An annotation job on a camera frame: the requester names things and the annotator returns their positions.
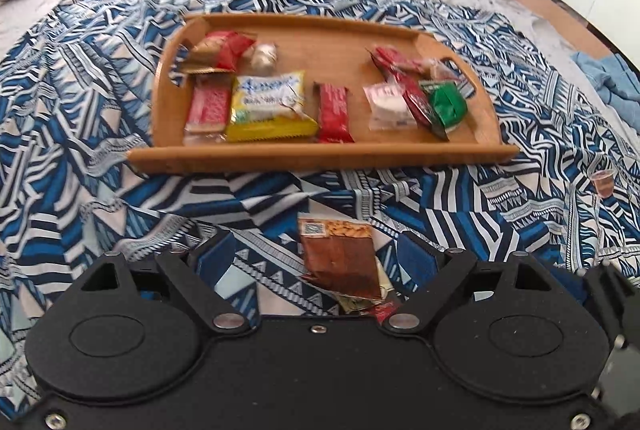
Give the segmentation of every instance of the plastic cup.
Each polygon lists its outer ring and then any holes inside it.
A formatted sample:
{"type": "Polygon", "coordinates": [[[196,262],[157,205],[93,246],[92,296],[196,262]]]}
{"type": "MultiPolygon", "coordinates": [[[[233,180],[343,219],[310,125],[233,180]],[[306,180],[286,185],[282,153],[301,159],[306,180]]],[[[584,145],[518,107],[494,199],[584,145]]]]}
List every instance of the plastic cup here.
{"type": "Polygon", "coordinates": [[[614,169],[599,170],[589,176],[595,186],[598,195],[603,199],[608,199],[613,195],[616,171],[614,169]]]}

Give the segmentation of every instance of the bolt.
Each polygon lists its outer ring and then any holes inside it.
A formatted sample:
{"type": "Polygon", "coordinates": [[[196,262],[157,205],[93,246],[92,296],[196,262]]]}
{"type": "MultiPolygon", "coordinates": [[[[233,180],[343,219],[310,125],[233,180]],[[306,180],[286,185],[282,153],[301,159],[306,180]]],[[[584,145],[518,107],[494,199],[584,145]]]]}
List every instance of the bolt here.
{"type": "Polygon", "coordinates": [[[571,430],[587,430],[591,425],[591,418],[587,414],[578,414],[571,419],[571,430]]]}
{"type": "Polygon", "coordinates": [[[408,331],[420,325],[420,318],[409,313],[400,313],[389,318],[389,325],[399,331],[408,331]]]}
{"type": "Polygon", "coordinates": [[[236,313],[222,313],[213,318],[213,324],[219,329],[230,331],[242,327],[244,317],[236,313]]]}
{"type": "Polygon", "coordinates": [[[66,419],[60,414],[51,413],[44,418],[44,423],[51,430],[64,430],[66,428],[66,419]]]}

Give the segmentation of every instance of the blue patterned blanket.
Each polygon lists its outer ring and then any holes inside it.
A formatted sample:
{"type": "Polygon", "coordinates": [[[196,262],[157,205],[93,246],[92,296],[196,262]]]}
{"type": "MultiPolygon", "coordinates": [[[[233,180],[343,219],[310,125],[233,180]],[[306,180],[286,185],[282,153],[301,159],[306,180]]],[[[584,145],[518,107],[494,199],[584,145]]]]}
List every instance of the blue patterned blanket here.
{"type": "Polygon", "coordinates": [[[488,260],[518,249],[569,270],[606,258],[640,275],[638,154],[498,14],[432,0],[63,0],[0,62],[0,115],[0,410],[8,416],[37,398],[22,353],[28,329],[114,246],[139,259],[227,227],[234,260],[216,290],[252,319],[259,309],[337,313],[331,297],[300,281],[299,211],[369,219],[386,272],[408,288],[420,277],[397,245],[405,230],[488,260]],[[183,15],[256,11],[434,34],[478,72],[520,155],[500,166],[136,174],[126,151],[152,143],[152,81],[183,15]],[[587,178],[599,168],[618,170],[606,200],[587,178]]]}

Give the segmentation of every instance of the circular pad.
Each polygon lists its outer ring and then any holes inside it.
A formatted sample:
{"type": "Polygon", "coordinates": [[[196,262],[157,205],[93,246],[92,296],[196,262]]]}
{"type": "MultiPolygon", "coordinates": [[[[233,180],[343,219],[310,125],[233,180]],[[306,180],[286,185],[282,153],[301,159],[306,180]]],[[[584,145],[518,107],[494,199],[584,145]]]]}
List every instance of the circular pad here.
{"type": "Polygon", "coordinates": [[[183,312],[135,296],[98,298],[54,305],[33,327],[25,353],[39,383],[75,399],[130,400],[196,360],[197,328],[183,312]]]}
{"type": "Polygon", "coordinates": [[[545,402],[597,379],[608,341],[573,299],[537,291],[498,298],[466,304],[435,328],[436,353],[458,381],[494,399],[545,402]]]}
{"type": "Polygon", "coordinates": [[[70,338],[74,347],[83,354],[110,358],[139,346],[145,339],[145,327],[127,316],[97,316],[76,325],[70,338]]]}
{"type": "Polygon", "coordinates": [[[511,356],[535,358],[562,344],[562,331],[555,323],[537,316],[507,316],[489,326],[489,339],[511,356]]]}

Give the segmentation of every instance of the snack package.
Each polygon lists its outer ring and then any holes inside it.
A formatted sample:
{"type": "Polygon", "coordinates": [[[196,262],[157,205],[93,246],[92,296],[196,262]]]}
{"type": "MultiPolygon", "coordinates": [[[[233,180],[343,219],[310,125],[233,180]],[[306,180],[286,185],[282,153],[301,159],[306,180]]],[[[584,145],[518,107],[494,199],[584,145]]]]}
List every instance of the snack package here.
{"type": "Polygon", "coordinates": [[[254,74],[267,76],[273,73],[277,61],[278,49],[275,44],[258,44],[251,58],[251,68],[254,74]]]}
{"type": "Polygon", "coordinates": [[[407,60],[405,62],[398,62],[395,67],[398,70],[408,73],[417,73],[420,74],[420,76],[437,82],[459,79],[453,70],[449,69],[437,58],[407,60]]]}
{"type": "Polygon", "coordinates": [[[380,282],[380,296],[382,297],[382,299],[368,300],[364,298],[354,298],[351,296],[336,294],[335,299],[338,301],[338,304],[340,304],[340,307],[342,307],[346,314],[366,311],[376,305],[382,304],[382,302],[385,302],[385,300],[387,300],[388,298],[392,299],[393,296],[396,296],[394,287],[391,284],[391,280],[389,280],[389,277],[385,273],[385,269],[382,267],[382,264],[380,264],[380,260],[377,257],[376,267],[378,268],[378,281],[380,282]]]}
{"type": "Polygon", "coordinates": [[[320,90],[320,143],[353,143],[349,134],[349,113],[347,110],[346,87],[334,87],[329,84],[319,84],[320,90]]]}
{"type": "Polygon", "coordinates": [[[448,132],[462,122],[468,111],[466,101],[454,82],[442,83],[434,88],[429,93],[429,103],[448,132]]]}
{"type": "Polygon", "coordinates": [[[402,96],[404,90],[394,78],[382,84],[364,87],[364,93],[371,107],[369,120],[371,130],[393,130],[417,126],[402,96]]]}
{"type": "Polygon", "coordinates": [[[229,119],[231,86],[215,75],[198,75],[193,86],[189,117],[184,127],[191,136],[221,134],[229,119]]]}
{"type": "Polygon", "coordinates": [[[255,38],[236,31],[213,31],[189,51],[180,69],[185,74],[235,73],[254,44],[255,38]]]}
{"type": "Polygon", "coordinates": [[[298,214],[303,278],[340,295],[382,300],[372,228],[368,222],[298,214]]]}
{"type": "Polygon", "coordinates": [[[404,89],[404,98],[409,111],[418,124],[431,130],[436,136],[445,141],[449,140],[447,132],[437,116],[427,95],[422,91],[418,82],[407,74],[396,75],[398,84],[404,89]]]}
{"type": "Polygon", "coordinates": [[[226,140],[314,136],[318,124],[304,113],[304,72],[273,77],[238,76],[226,140]]]}
{"type": "Polygon", "coordinates": [[[376,66],[385,73],[396,71],[418,72],[419,63],[412,62],[393,46],[375,46],[371,57],[376,66]]]}

